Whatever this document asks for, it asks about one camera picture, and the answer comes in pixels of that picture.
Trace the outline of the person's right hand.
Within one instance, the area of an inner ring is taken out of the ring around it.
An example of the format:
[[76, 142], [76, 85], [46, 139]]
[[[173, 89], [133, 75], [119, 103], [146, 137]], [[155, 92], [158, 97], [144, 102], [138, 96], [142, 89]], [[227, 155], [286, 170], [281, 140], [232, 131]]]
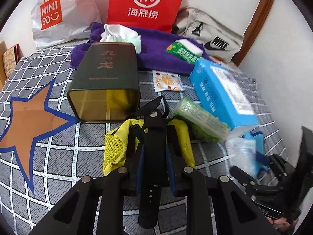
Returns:
[[289, 223], [285, 217], [281, 217], [280, 219], [272, 219], [267, 217], [268, 221], [271, 225], [275, 226], [277, 229], [281, 231], [286, 231], [288, 229], [292, 229], [296, 226], [298, 219], [294, 220], [292, 223]]

